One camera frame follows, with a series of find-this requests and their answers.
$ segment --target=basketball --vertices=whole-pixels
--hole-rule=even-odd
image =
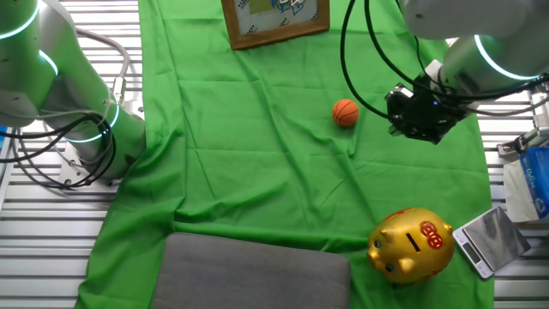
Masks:
[[[332,109],[332,118],[340,126],[352,126],[359,119],[359,107],[352,100],[340,100]]]

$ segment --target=green tablecloth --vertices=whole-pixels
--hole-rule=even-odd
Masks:
[[[176,231],[342,254],[352,309],[493,306],[493,281],[459,251],[440,275],[400,288],[368,264],[367,237],[386,215],[422,207],[459,227],[489,209],[489,180],[474,117],[437,146],[391,137],[364,108],[353,129],[335,125],[333,104],[351,95],[339,62],[347,1],[331,5],[328,33],[234,52],[220,0],[140,0],[148,147],[109,210],[76,307],[147,308]],[[395,2],[373,1],[372,14],[383,48],[416,76]],[[385,109],[400,79],[375,52],[362,4],[347,42],[358,90]],[[422,50],[428,63],[444,42]]]

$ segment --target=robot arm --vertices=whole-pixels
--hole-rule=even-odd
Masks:
[[[425,87],[398,85],[388,94],[395,135],[438,143],[469,114],[462,106],[478,105],[468,96],[515,89],[549,70],[547,0],[403,0],[401,9],[418,36],[460,38],[443,64],[434,61],[415,79]]]
[[[145,124],[126,112],[95,72],[76,39],[70,14],[58,0],[0,2],[0,124],[22,127],[38,116],[53,129],[81,117],[78,112],[106,115],[116,139],[108,179],[122,178],[145,149]],[[82,162],[94,161],[108,149],[96,124],[79,124],[67,136]],[[96,168],[87,165],[88,171]]]

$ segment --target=gold piggy bank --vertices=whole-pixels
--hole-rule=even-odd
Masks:
[[[441,272],[454,255],[452,227],[427,209],[404,209],[371,232],[371,266],[394,283],[412,283]]]

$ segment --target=metal grate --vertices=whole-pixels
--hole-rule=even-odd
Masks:
[[[132,112],[142,107],[142,50],[137,1],[63,2],[78,27],[104,34],[126,46],[132,58],[128,92]],[[122,58],[111,47],[80,39],[94,68],[112,86]],[[515,95],[480,108],[511,111],[527,106],[527,95]],[[496,145],[533,128],[533,114],[498,118],[479,116],[494,207],[505,209],[503,164]],[[42,131],[32,124],[26,131]],[[47,141],[28,143],[31,150]],[[54,152],[41,155],[39,167],[59,175],[60,158]],[[32,183],[14,167],[0,212],[0,307],[69,308],[84,279],[87,258],[113,195],[63,196]],[[531,251],[497,273],[495,308],[549,308],[549,226],[521,227]]]

